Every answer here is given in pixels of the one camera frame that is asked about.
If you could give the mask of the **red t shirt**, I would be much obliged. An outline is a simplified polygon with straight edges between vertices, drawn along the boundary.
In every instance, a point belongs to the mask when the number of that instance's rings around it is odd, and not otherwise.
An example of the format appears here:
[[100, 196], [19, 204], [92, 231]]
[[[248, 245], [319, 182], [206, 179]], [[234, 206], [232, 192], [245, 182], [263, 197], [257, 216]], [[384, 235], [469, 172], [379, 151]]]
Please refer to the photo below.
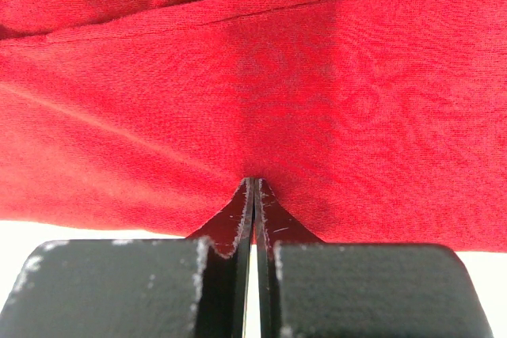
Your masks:
[[1, 216], [506, 249], [506, 0], [1, 0]]

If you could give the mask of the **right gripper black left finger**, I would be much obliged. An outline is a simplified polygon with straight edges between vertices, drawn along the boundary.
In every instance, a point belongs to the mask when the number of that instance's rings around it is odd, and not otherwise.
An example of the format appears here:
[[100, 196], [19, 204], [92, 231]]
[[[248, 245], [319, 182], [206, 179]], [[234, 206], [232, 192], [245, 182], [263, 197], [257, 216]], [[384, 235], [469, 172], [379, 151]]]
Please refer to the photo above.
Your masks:
[[48, 241], [1, 312], [4, 337], [241, 337], [254, 182], [184, 239]]

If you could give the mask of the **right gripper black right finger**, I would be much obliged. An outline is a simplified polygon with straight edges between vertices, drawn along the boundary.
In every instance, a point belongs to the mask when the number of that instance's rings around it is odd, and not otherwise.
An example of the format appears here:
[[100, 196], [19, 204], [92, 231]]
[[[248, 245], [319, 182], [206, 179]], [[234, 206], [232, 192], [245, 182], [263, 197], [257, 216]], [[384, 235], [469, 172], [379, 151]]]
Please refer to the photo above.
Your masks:
[[462, 260], [433, 244], [326, 243], [254, 189], [263, 337], [490, 337]]

